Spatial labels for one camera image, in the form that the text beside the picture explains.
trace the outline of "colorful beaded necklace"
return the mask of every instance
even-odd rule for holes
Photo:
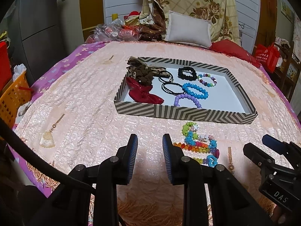
[[[182,134],[185,136],[185,143],[174,143],[174,146],[181,147],[182,149],[199,153],[211,153],[205,159],[199,159],[202,164],[208,164],[210,167],[215,167],[219,158],[219,150],[217,149],[217,142],[212,135],[198,135],[196,131],[198,125],[194,122],[187,122],[183,125]]]
[[[201,93],[203,93],[203,94],[197,94],[197,93],[195,93],[195,92],[193,92],[193,91],[190,91],[188,88],[189,87],[191,87],[191,88],[193,88],[193,89],[196,89],[197,91],[200,91]],[[185,93],[187,93],[187,94],[190,94],[191,96],[194,96],[195,98],[197,98],[197,99],[206,99],[206,98],[208,98],[208,92],[206,92],[206,90],[205,89],[203,89],[203,88],[201,88],[201,87],[199,87],[199,86],[197,86],[197,85],[195,85],[195,84],[191,84],[191,83],[184,83],[183,84],[183,86],[182,86],[182,88],[183,88],[183,90],[184,90],[184,92]]]
[[[202,77],[209,77],[211,80],[213,80],[213,83],[208,83],[202,80]],[[210,76],[210,74],[205,74],[205,73],[198,75],[198,81],[207,87],[214,87],[217,84],[216,79],[213,76]]]

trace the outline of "screw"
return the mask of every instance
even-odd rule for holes
[[[85,166],[83,164],[78,164],[76,167],[75,167],[75,170],[77,171],[81,171],[82,169],[84,169]]]
[[[188,162],[188,161],[190,161],[190,157],[188,157],[188,156],[182,156],[182,157],[181,157],[181,160],[182,160],[183,162]]]
[[[111,162],[117,162],[118,160],[119,160],[119,158],[117,156],[110,157]]]
[[[223,165],[221,165],[221,164],[217,164],[217,165],[216,165],[216,169],[217,169],[218,171],[222,172],[223,170],[225,170],[225,167],[224,167]]]

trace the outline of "plastic basket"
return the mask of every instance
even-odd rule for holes
[[[31,100],[31,91],[20,90],[19,87],[29,88],[25,73],[23,72],[5,91],[0,98],[0,118],[12,128],[18,108]]]

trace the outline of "purple beaded bracelet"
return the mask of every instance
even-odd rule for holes
[[[179,94],[178,96],[176,96],[175,97],[175,102],[174,102],[173,105],[177,106],[177,107],[180,107],[179,99],[181,99],[181,98],[191,99],[195,103],[195,105],[197,106],[198,109],[202,108],[202,106],[201,106],[200,102],[198,101],[198,99],[195,98],[194,96],[191,96],[190,94],[187,94],[187,93],[186,94]]]

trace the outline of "black scrunchie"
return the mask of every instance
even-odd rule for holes
[[[192,72],[191,73],[192,76],[184,75],[183,71],[191,71]],[[194,68],[187,67],[187,66],[185,66],[183,68],[179,68],[179,70],[178,70],[178,77],[180,79],[187,80],[187,81],[195,81],[198,78],[197,73],[195,72]]]

